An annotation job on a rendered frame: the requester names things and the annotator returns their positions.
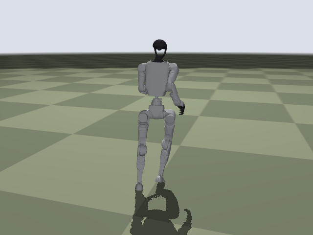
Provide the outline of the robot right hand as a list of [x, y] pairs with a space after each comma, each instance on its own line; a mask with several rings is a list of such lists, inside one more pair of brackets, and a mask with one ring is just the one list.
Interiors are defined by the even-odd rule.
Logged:
[[178, 108], [181, 109], [181, 110], [180, 110], [180, 111], [181, 111], [181, 112], [180, 112], [181, 114], [179, 114], [179, 115], [183, 115], [183, 112], [184, 112], [184, 109], [185, 109], [185, 105], [183, 105], [183, 107], [182, 107], [182, 106], [178, 106]]

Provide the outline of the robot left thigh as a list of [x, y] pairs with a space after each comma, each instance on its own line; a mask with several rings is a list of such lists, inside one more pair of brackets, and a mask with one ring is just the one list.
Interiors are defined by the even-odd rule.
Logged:
[[146, 138], [149, 126], [149, 109], [143, 110], [138, 115], [138, 145], [140, 145], [140, 154], [147, 154]]

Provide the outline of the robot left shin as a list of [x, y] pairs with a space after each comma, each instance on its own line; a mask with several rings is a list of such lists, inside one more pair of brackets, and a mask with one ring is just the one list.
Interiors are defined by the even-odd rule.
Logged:
[[137, 183], [142, 183], [142, 173], [145, 165], [145, 155], [139, 155], [140, 154], [140, 145], [138, 145], [137, 149]]

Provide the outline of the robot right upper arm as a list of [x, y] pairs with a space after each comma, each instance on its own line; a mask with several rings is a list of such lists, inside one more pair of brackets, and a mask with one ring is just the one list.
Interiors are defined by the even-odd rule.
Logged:
[[167, 84], [165, 85], [165, 89], [166, 91], [171, 92], [172, 91], [171, 85], [172, 83], [175, 82], [177, 78], [177, 75], [179, 73], [179, 68], [176, 63], [169, 63], [169, 70], [170, 70], [170, 73], [168, 76]]

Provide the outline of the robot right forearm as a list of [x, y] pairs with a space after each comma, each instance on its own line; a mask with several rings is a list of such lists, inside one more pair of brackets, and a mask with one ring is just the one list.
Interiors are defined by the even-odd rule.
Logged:
[[183, 107], [184, 102], [180, 100], [175, 84], [172, 83], [171, 87], [172, 87], [172, 92], [169, 95], [172, 98], [174, 105]]

